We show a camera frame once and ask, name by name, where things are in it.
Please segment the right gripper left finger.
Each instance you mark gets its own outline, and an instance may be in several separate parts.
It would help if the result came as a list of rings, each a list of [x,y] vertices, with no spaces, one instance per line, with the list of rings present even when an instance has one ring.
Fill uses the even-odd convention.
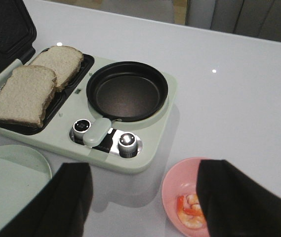
[[[88,163],[64,163],[0,237],[81,237],[93,198]]]

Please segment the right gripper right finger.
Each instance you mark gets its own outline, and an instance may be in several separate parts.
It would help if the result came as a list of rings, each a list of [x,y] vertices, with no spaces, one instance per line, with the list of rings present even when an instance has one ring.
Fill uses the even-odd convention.
[[[212,237],[281,237],[281,198],[226,160],[203,159],[197,194]]]

